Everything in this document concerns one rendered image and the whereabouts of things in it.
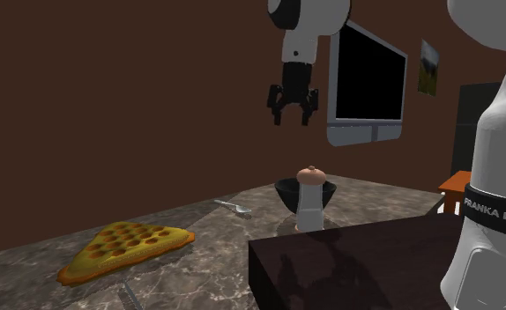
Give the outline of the small wall picture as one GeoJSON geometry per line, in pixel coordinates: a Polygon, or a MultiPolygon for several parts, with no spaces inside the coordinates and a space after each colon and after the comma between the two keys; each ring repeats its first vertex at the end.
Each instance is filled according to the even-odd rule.
{"type": "Polygon", "coordinates": [[[440,54],[425,40],[421,41],[418,92],[436,96],[440,54]]]}

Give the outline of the silver spoon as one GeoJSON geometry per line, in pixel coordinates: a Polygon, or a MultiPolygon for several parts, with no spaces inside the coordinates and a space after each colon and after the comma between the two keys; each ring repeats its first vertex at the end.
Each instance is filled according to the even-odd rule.
{"type": "Polygon", "coordinates": [[[218,204],[222,204],[222,205],[228,206],[228,207],[233,207],[234,210],[237,213],[250,213],[251,212],[251,209],[249,209],[247,207],[244,207],[244,206],[241,206],[239,204],[229,203],[229,202],[221,201],[221,200],[218,200],[218,199],[215,199],[214,202],[218,203],[218,204]]]}

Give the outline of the black cabinet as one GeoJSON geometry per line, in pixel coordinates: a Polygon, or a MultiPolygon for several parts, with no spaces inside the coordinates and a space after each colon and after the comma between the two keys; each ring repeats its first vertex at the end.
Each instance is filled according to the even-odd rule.
{"type": "Polygon", "coordinates": [[[500,87],[500,82],[460,86],[450,175],[472,170],[478,120],[500,87]]]}

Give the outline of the orange stool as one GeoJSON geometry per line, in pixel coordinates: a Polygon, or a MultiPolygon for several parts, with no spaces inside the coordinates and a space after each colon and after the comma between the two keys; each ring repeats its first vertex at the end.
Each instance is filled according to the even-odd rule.
{"type": "Polygon", "coordinates": [[[458,215],[462,213],[465,186],[470,180],[471,172],[458,171],[438,187],[444,193],[444,213],[458,215]]]}

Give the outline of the black bowl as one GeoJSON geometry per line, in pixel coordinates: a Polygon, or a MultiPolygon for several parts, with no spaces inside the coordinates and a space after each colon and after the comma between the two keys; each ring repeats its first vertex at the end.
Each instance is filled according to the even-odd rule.
{"type": "MultiPolygon", "coordinates": [[[[300,183],[295,178],[285,178],[277,181],[274,187],[283,204],[295,214],[299,204],[300,183]]],[[[326,181],[323,184],[323,208],[329,203],[336,189],[337,185],[332,182],[326,181]]]]}

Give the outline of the white pepper mill tan knob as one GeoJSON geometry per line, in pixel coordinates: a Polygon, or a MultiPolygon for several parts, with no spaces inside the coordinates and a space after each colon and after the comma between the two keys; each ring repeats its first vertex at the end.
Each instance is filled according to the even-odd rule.
{"type": "Polygon", "coordinates": [[[323,171],[309,166],[299,171],[296,179],[300,184],[299,202],[296,211],[296,230],[307,233],[324,229],[323,171]]]}

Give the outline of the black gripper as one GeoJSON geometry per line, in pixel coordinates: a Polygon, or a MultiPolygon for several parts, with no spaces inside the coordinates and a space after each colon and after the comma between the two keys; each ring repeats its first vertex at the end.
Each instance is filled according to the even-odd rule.
{"type": "Polygon", "coordinates": [[[309,89],[312,65],[310,63],[287,62],[283,63],[282,84],[271,85],[267,98],[267,107],[271,109],[273,123],[281,124],[281,112],[287,103],[299,103],[302,109],[301,125],[307,126],[312,114],[318,109],[319,91],[309,89]]]}

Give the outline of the silver knife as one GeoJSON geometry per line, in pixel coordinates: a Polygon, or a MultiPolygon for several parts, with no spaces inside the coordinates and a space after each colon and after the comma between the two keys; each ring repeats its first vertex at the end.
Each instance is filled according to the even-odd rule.
{"type": "Polygon", "coordinates": [[[136,295],[134,294],[133,290],[130,288],[128,283],[123,280],[123,287],[125,288],[125,291],[128,293],[132,303],[134,304],[136,310],[144,310],[144,308],[140,305],[136,295]]]}

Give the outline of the yellow pizza slice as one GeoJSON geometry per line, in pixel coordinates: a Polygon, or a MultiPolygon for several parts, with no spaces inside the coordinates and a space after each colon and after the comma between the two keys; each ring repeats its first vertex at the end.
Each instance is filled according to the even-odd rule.
{"type": "Polygon", "coordinates": [[[194,240],[195,234],[182,228],[114,222],[95,234],[58,272],[56,281],[63,286],[85,284],[185,247],[194,240]]]}

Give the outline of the grey framed window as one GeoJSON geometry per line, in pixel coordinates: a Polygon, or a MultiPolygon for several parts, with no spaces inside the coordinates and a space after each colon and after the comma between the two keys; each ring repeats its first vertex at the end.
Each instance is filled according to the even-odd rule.
{"type": "Polygon", "coordinates": [[[327,139],[333,146],[400,138],[408,55],[349,20],[331,36],[327,139]]]}

